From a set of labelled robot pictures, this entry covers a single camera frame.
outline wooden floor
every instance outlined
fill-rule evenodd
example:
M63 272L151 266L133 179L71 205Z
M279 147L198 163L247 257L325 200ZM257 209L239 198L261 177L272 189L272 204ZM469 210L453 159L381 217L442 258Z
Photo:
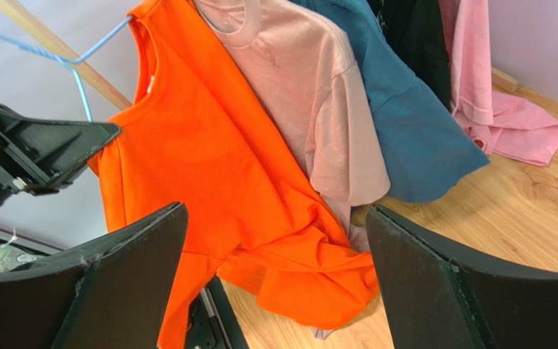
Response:
M516 95L558 118L558 104L520 88ZM492 155L492 163L464 178L444 198L430 204L380 202L408 219L495 256L558 271L558 153L549 167L535 167ZM352 220L362 225L366 207ZM326 341L308 327L260 309L253 296L226 284L226 291L249 346L262 348L393 348L377 297L354 321Z

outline clothes rack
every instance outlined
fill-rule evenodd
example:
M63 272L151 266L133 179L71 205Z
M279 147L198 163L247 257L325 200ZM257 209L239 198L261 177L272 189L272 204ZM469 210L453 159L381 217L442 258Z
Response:
M26 9L17 0L0 0L2 11L13 22L30 34L41 45L56 55L77 58L79 55L71 49L57 34L51 31L37 16ZM90 64L83 62L76 66L79 75L90 86L94 87L103 97L109 100L119 110L131 106L131 102L124 97L107 79L101 76Z

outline blue t-shirt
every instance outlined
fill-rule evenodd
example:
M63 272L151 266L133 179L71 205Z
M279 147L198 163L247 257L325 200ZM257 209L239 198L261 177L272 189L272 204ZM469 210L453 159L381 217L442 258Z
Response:
M391 180L389 196L434 201L490 163L434 92L392 51L366 0L291 1L348 34Z

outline t-shirt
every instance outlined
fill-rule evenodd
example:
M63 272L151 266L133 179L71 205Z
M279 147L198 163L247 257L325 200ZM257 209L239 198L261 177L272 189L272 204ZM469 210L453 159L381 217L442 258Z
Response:
M489 163L434 92L391 50L366 0L292 2L348 34L391 180L388 196L433 201Z
M390 182L346 33L288 1L195 4L350 240L366 241L350 207L380 199Z
M334 328L362 311L378 291L371 255L350 249L195 7L146 0L130 15L139 52L134 104L110 120L122 133L89 163L109 231L173 201L190 213L159 346L183 348L189 304L229 256L256 274L220 275L274 313Z
M438 0L451 72L451 114L463 127L494 123L488 0Z
M387 43L450 109L449 55L438 0L368 0Z

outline clothes hanger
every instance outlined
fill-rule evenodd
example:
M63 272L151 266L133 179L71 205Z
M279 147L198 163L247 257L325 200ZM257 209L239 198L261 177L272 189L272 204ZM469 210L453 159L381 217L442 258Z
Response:
M133 16L127 16L122 22L120 22L114 29L112 29L105 37L100 39L93 47L87 50L84 54L79 56L79 58L72 59L69 57L63 57L60 55L56 55L53 52L50 52L46 49L42 49L40 47L34 47L30 44L26 44L25 42L19 41L17 39L11 38L10 36L6 36L0 33L0 40L6 41L10 44L17 45L19 49L24 51L28 51L34 53L35 55L39 55L45 58L49 58L50 60L54 60L58 62L62 67L68 69L73 75L75 76L75 80L77 82L77 87L79 88L79 94L81 95L81 101L84 103L84 109L86 111L86 117L88 121L93 122L92 119L92 112L90 111L90 104L88 103L88 97L86 95L86 90L84 89L84 84L79 76L79 73L75 69L74 65L84 62L90 56L92 56L98 49L100 49L104 44L107 43L111 38L113 38L125 25L127 25Z

